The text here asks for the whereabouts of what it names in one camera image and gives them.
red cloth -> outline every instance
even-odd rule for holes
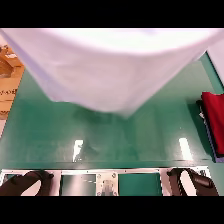
[[[202,101],[217,144],[216,151],[224,155],[224,94],[203,92]]]

folded clothing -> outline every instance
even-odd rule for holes
[[[224,157],[224,94],[202,93],[204,115],[214,138],[216,155]]]

green tabletop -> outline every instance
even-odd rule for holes
[[[52,102],[25,71],[0,140],[0,168],[208,165],[219,193],[224,195],[224,164],[213,163],[195,104],[202,91],[223,93],[206,54],[184,68],[128,119],[72,103]],[[188,156],[184,155],[181,139],[188,143]],[[76,140],[83,140],[83,145],[73,162]]]

